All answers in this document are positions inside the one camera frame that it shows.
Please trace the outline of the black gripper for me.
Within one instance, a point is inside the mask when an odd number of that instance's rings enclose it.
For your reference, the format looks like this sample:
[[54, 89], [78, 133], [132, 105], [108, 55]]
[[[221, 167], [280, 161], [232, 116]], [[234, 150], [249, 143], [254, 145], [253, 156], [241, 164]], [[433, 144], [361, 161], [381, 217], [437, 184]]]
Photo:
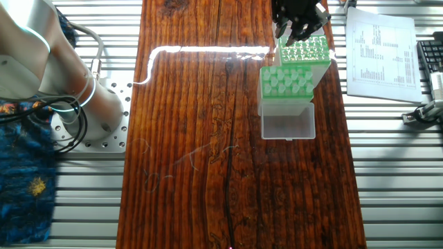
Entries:
[[320, 3], [319, 0], [272, 0], [272, 20], [276, 24], [275, 37], [283, 36], [288, 21], [299, 21], [301, 25], [291, 26], [291, 34], [286, 46], [308, 39], [313, 33], [312, 28], [321, 27], [322, 23], [316, 12], [317, 5]]

